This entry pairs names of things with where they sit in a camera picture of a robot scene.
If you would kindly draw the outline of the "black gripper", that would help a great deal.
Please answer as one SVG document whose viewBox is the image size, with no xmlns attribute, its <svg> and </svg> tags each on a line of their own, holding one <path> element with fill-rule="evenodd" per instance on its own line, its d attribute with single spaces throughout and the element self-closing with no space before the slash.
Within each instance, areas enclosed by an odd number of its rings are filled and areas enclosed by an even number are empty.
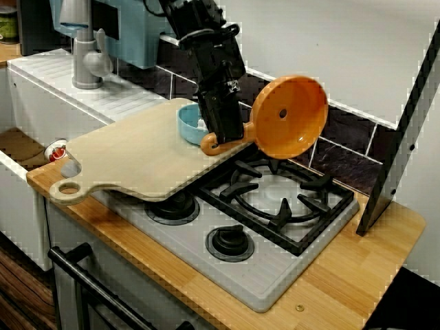
<svg viewBox="0 0 440 330">
<path fill-rule="evenodd" d="M 186 51 L 198 85 L 200 112 L 210 133 L 218 142 L 231 142 L 243 137 L 243 120 L 237 92 L 238 80 L 245 74 L 245 65 L 236 40 L 240 32 L 237 25 L 218 30 L 202 29 L 191 32 L 179 40 Z M 208 95 L 217 90 L 220 98 Z"/>
</svg>

